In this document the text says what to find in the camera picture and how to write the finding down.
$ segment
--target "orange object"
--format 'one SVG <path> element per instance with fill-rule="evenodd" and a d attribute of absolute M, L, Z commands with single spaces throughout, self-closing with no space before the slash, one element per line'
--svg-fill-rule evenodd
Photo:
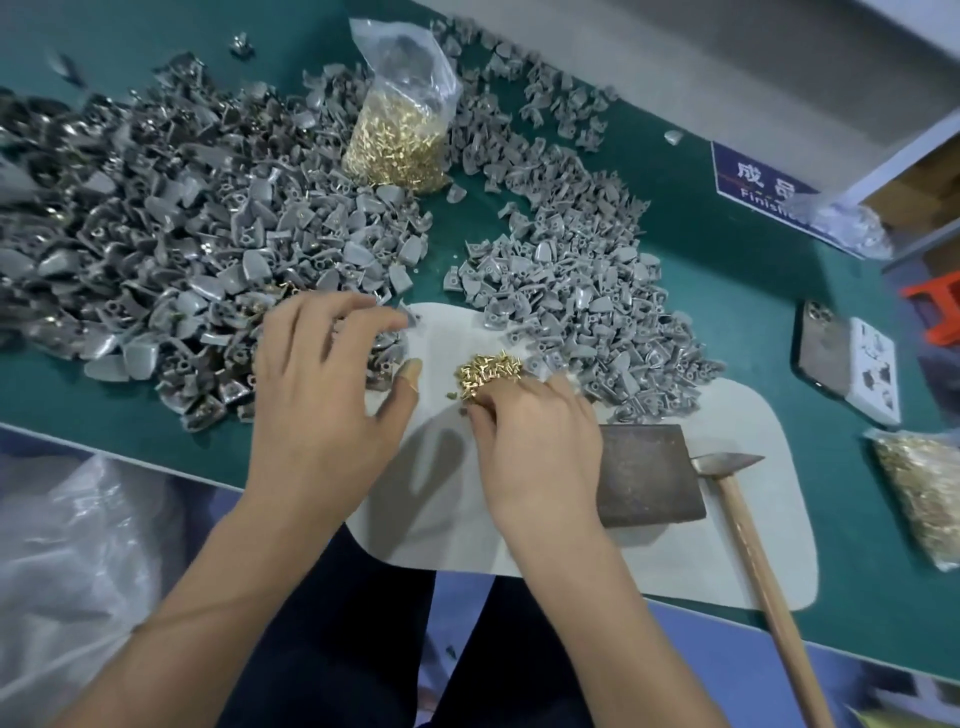
<path fill-rule="evenodd" d="M 926 340 L 938 347 L 948 347 L 960 342 L 960 271 L 928 280 L 920 285 L 911 285 L 900 290 L 906 299 L 929 296 L 940 309 L 940 323 L 926 330 Z"/>

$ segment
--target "plastic bag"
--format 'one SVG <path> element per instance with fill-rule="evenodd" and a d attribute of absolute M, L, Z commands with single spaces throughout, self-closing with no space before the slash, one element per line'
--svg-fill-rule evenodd
<path fill-rule="evenodd" d="M 433 34 L 410 23 L 351 19 L 350 31 L 374 78 L 344 153 L 364 184 L 433 192 L 444 173 L 446 133 L 463 86 Z"/>
<path fill-rule="evenodd" d="M 184 569 L 166 475 L 0 455 L 0 725 L 47 725 Z"/>
<path fill-rule="evenodd" d="M 893 244 L 879 215 L 865 205 L 832 202 L 824 194 L 796 194 L 783 202 L 783 208 L 848 251 L 874 260 L 893 257 Z"/>
<path fill-rule="evenodd" d="M 917 541 L 940 571 L 960 566 L 960 449 L 942 435 L 871 429 Z"/>

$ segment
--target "blue sign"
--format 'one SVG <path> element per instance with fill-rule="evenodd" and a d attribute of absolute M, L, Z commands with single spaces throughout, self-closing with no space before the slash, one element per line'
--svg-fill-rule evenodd
<path fill-rule="evenodd" d="M 710 142 L 713 150 L 713 179 L 717 194 L 745 205 L 750 209 L 772 217 L 808 235 L 812 235 L 834 248 L 855 257 L 863 256 L 845 248 L 837 240 L 826 235 L 784 209 L 783 203 L 795 194 L 815 195 L 818 190 L 805 182 L 785 175 L 761 161 L 742 155 L 723 144 Z"/>

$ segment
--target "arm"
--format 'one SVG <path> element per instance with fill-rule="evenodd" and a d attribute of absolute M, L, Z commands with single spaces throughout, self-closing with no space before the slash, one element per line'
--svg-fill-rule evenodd
<path fill-rule="evenodd" d="M 216 722 L 263 630 L 394 456 L 417 404 L 413 359 L 376 417 L 366 415 L 373 338 L 406 326 L 373 303 L 303 294 L 267 316 L 244 495 L 57 728 Z"/>
<path fill-rule="evenodd" d="M 468 409 L 484 493 L 601 728 L 726 728 L 596 512 L 603 442 L 563 375 L 493 381 Z"/>

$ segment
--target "hammer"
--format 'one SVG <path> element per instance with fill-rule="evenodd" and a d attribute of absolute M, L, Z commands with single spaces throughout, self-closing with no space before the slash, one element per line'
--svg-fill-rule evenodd
<path fill-rule="evenodd" d="M 762 455 L 745 455 L 738 452 L 715 452 L 691 458 L 698 475 L 710 478 L 717 484 L 724 512 L 730 523 L 740 556 L 750 574 L 750 581 L 759 599 L 763 614 L 773 635 L 777 651 L 800 705 L 800 712 L 808 728 L 834 728 L 827 701 L 810 660 L 804 642 L 797 630 L 797 623 L 786 606 L 786 599 L 774 570 L 767 561 L 763 543 L 756 532 L 754 519 L 750 516 L 747 501 L 743 499 L 734 473 L 749 468 L 763 459 Z"/>

